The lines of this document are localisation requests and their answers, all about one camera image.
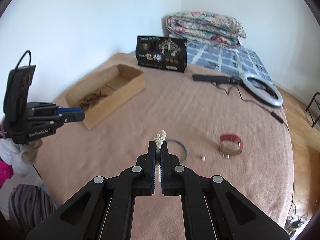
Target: red watch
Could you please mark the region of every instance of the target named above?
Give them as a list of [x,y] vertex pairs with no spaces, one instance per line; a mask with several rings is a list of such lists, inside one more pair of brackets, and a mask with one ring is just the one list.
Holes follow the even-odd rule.
[[[237,149],[227,147],[223,145],[224,141],[236,142]],[[230,156],[238,155],[242,153],[243,149],[243,141],[241,140],[240,136],[232,133],[226,133],[220,135],[220,144],[219,144],[219,151],[223,157],[230,158]]]

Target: white ring light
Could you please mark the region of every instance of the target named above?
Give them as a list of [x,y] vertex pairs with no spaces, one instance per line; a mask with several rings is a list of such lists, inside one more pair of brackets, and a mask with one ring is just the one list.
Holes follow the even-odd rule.
[[[264,85],[266,85],[269,88],[271,88],[274,91],[274,93],[276,94],[276,97],[278,99],[269,97],[264,91],[262,91],[261,89],[256,88],[254,85],[252,85],[252,83],[248,80],[248,78],[252,78],[252,79],[258,80],[259,82],[261,82]],[[275,106],[275,107],[282,106],[282,103],[283,103],[282,96],[281,96],[279,90],[276,88],[276,86],[274,84],[272,84],[271,82],[266,81],[265,79],[262,79],[262,78],[258,77],[257,75],[249,73],[249,72],[243,72],[241,74],[241,79],[242,79],[243,84],[252,93],[254,93],[257,97],[261,98],[266,103],[270,104],[271,106]]]

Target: blue patterned sheet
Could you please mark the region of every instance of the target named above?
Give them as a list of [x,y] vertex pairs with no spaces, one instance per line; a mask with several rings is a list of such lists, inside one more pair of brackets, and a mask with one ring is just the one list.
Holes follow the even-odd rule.
[[270,81],[268,71],[258,55],[249,49],[225,49],[194,41],[187,44],[187,62],[239,77],[241,72],[250,72]]

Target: white wall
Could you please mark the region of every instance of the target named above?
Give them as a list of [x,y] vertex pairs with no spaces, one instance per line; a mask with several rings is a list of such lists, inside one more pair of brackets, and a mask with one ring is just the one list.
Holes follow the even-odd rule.
[[27,49],[36,64],[28,100],[51,101],[112,54],[133,51],[137,35],[162,35],[161,19],[179,10],[180,0],[13,0],[0,18],[0,109]]
[[181,0],[181,9],[235,17],[276,83],[303,101],[320,90],[320,26],[304,0]]

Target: floral blanket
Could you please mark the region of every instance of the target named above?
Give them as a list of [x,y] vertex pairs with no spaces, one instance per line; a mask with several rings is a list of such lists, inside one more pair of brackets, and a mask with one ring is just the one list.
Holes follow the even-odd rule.
[[240,47],[240,38],[246,36],[235,18],[211,12],[179,12],[167,18],[166,27],[187,40],[227,48]]

